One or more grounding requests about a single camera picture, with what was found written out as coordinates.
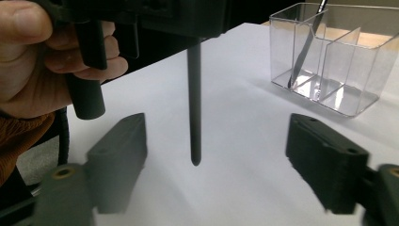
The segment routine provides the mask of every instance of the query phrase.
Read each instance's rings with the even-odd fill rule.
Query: white surface
[[[69,109],[70,162],[113,125],[144,112],[148,151],[125,215],[98,225],[360,225],[325,213],[291,167],[285,143],[291,113],[315,117],[371,154],[370,166],[399,164],[399,69],[381,99],[355,119],[279,88],[269,78],[269,28],[243,24],[202,45],[202,162],[190,161],[186,52],[103,86],[106,113],[94,121]]]

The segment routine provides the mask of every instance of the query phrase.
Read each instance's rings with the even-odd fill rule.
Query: black device
[[[92,209],[100,214],[122,213],[147,158],[143,113],[120,120],[87,154],[84,165],[65,164],[49,171],[40,194],[0,212],[0,224],[95,225]],[[27,218],[15,213],[34,205]]]
[[[131,42],[121,46],[128,57],[138,57],[137,23],[144,28],[191,37],[215,38],[229,28],[231,0],[30,0],[41,5],[55,26],[74,24],[84,63],[106,69],[101,21],[114,22],[116,29],[131,30]],[[200,163],[200,48],[187,50],[191,137],[191,160]],[[76,116],[92,120],[105,112],[99,81],[67,75]]]
[[[365,208],[362,225],[399,222],[399,166],[367,167],[369,153],[321,121],[292,114],[286,155],[323,206],[333,214]]]

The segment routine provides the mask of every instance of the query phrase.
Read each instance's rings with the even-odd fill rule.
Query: finger
[[[103,36],[112,36],[115,31],[115,24],[102,22]],[[79,46],[74,26],[72,24],[58,28],[53,35],[46,41],[46,44],[55,50],[73,49]]]
[[[50,17],[28,1],[0,1],[0,43],[32,44],[48,39],[53,31]]]
[[[105,70],[88,68],[74,74],[77,77],[87,80],[105,81],[107,79],[113,79],[123,75],[128,69],[128,63],[126,59],[120,56],[107,60],[107,64],[108,68]]]
[[[112,59],[120,54],[118,41],[108,36],[104,39],[105,53],[107,59]],[[83,62],[79,49],[54,51],[46,56],[44,60],[46,67],[54,73],[76,73],[88,68]]]

